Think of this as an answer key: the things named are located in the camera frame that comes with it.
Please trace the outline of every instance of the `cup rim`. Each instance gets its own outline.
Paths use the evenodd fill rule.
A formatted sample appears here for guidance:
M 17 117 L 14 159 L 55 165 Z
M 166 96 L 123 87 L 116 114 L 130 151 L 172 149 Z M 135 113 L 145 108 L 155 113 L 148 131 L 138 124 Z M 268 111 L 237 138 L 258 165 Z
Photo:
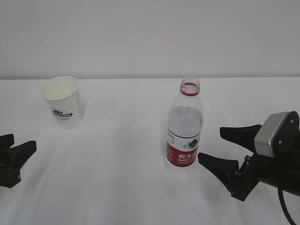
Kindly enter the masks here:
M 69 79 L 74 80 L 74 81 L 76 82 L 76 88 L 75 88 L 75 90 L 72 91 L 72 92 L 71 92 L 70 94 L 68 94 L 67 96 L 64 96 L 64 97 L 61 97 L 61 98 L 48 98 L 48 97 L 45 97 L 44 94 L 43 94 L 43 90 L 45 89 L 45 86 L 46 86 L 49 82 L 51 82 L 51 81 L 53 81 L 53 80 L 61 79 L 61 78 L 69 78 Z M 55 77 L 55 78 L 52 78 L 52 79 L 48 80 L 46 83 L 43 84 L 43 87 L 42 87 L 42 90 L 41 90 L 41 94 L 42 94 L 43 98 L 46 99 L 46 100 L 50 100 L 50 101 L 59 101 L 59 100 L 63 100 L 63 99 L 65 99 L 65 98 L 70 97 L 70 96 L 73 95 L 78 89 L 79 89 L 79 84 L 78 84 L 78 80 L 77 80 L 76 78 L 74 78 L 74 77 L 72 77 L 72 76 L 58 76 L 58 77 Z

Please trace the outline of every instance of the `white paper cup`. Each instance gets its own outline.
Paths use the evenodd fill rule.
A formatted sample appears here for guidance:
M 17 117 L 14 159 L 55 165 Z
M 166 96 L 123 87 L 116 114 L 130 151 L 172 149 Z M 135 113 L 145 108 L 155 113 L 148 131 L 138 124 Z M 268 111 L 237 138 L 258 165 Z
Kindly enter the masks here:
M 42 96 L 60 127 L 73 130 L 82 119 L 78 81 L 70 76 L 55 77 L 42 87 Z

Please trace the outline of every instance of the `white tablecloth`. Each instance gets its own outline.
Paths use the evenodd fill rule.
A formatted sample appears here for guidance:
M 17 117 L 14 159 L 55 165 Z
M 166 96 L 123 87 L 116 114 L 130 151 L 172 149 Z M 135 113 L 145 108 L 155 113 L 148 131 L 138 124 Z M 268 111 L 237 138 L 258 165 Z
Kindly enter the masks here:
M 0 135 L 37 141 L 22 181 L 0 187 L 1 225 L 288 224 L 277 189 L 258 184 L 245 202 L 196 163 L 176 177 L 164 165 L 166 117 L 180 79 L 81 80 L 84 123 L 60 129 L 40 95 L 45 80 L 0 81 Z M 300 113 L 300 78 L 200 79 L 200 151 L 241 163 L 251 152 L 222 140 L 219 127 L 262 124 Z M 300 223 L 300 198 L 285 193 Z

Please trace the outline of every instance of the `black robotic claw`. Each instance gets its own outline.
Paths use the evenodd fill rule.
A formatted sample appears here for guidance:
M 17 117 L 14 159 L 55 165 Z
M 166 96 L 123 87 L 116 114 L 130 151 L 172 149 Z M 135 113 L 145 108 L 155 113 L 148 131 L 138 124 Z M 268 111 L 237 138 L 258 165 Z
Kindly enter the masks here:
M 251 127 L 221 127 L 223 139 L 236 143 L 253 155 L 246 156 L 239 169 L 237 160 L 198 154 L 198 161 L 228 189 L 231 196 L 245 201 L 258 182 L 278 188 L 280 204 L 290 224 L 282 190 L 300 196 L 300 131 L 296 112 L 270 115 L 265 123 Z
M 14 135 L 0 136 L 0 186 L 12 188 L 21 181 L 20 169 L 37 150 L 35 141 L 10 148 Z

